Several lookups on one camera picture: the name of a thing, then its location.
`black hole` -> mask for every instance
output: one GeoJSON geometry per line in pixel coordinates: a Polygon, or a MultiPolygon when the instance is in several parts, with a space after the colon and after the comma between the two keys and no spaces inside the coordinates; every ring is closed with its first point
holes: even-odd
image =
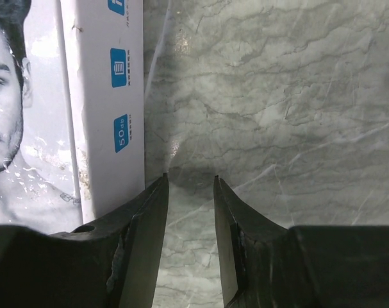
{"type": "Polygon", "coordinates": [[[85,232],[90,232],[93,231],[94,227],[91,225],[83,225],[80,226],[79,228],[75,229],[72,233],[85,233],[85,232]]]}

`floor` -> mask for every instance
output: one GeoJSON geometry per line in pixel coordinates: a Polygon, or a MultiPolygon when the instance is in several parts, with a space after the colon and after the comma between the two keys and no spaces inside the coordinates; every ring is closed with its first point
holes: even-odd
{"type": "Polygon", "coordinates": [[[389,224],[389,0],[145,0],[155,308],[222,307],[212,182],[276,223],[389,224]]]}

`blue label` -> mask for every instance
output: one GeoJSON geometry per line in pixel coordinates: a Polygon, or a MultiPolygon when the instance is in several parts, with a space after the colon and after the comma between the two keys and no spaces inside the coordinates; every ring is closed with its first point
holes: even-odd
{"type": "Polygon", "coordinates": [[[107,0],[109,10],[124,15],[125,0],[107,0]]]}
{"type": "Polygon", "coordinates": [[[126,50],[110,49],[110,63],[112,65],[112,87],[123,87],[128,83],[126,50]]]}
{"type": "Polygon", "coordinates": [[[115,152],[118,153],[129,144],[129,116],[127,114],[114,120],[115,152]]]}

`man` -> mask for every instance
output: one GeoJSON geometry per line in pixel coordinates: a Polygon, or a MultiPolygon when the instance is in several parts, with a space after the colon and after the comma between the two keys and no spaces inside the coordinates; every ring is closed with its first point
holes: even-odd
{"type": "Polygon", "coordinates": [[[0,223],[48,234],[82,224],[79,201],[46,182],[20,151],[22,107],[31,100],[23,23],[31,0],[0,0],[0,223]]]}

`product box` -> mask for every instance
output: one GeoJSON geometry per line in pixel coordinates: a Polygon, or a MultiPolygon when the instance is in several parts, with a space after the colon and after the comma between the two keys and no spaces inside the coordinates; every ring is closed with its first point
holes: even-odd
{"type": "Polygon", "coordinates": [[[141,0],[0,0],[0,224],[70,232],[144,189],[141,0]]]}

